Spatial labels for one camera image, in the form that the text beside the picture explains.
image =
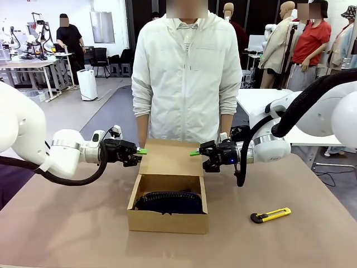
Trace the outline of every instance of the beige jacket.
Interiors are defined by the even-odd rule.
[[[290,37],[289,26],[292,21],[293,17],[286,18],[278,24],[276,30],[270,35],[259,64],[260,69],[273,69],[276,73],[281,73],[284,54]]]
[[[353,25],[354,23],[350,24],[346,29],[342,30],[339,36],[336,38],[330,51],[327,53],[329,55],[329,58],[331,57],[330,61],[327,61],[327,67],[333,70],[341,70],[343,60],[341,56],[342,43],[348,30],[353,28]]]

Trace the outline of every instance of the open cardboard box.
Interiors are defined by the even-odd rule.
[[[131,231],[197,233],[208,232],[208,210],[201,156],[190,157],[198,143],[148,140],[128,205]],[[135,209],[135,202],[146,193],[191,189],[202,199],[204,214],[164,214]]]

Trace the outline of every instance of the black hat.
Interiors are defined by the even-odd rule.
[[[354,20],[356,17],[356,6],[349,6],[345,13],[342,13],[341,16],[343,18],[347,18],[348,20]]]
[[[313,3],[321,4],[321,16],[322,18],[328,18],[327,10],[329,9],[329,3],[326,0],[313,0]]]

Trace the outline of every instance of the white appliance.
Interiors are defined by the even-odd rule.
[[[80,70],[77,72],[82,101],[93,101],[98,98],[97,83],[93,70]]]

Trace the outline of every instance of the box lid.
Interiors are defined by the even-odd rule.
[[[190,156],[199,143],[148,139],[140,174],[203,176],[202,157]]]

